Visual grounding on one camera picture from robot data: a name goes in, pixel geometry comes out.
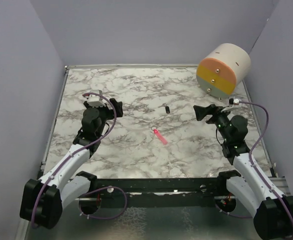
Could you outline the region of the black head silver key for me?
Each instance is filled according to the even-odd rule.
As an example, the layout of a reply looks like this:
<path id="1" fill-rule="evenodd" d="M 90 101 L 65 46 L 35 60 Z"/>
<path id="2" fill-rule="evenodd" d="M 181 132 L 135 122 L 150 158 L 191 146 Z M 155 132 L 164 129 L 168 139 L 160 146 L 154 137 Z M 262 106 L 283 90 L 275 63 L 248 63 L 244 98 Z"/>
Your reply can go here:
<path id="1" fill-rule="evenodd" d="M 166 104 L 166 103 L 163 103 L 162 105 L 159 106 L 160 108 L 164 108 L 165 109 L 165 112 L 167 114 L 170 114 L 171 110 L 170 110 L 170 107 Z"/>

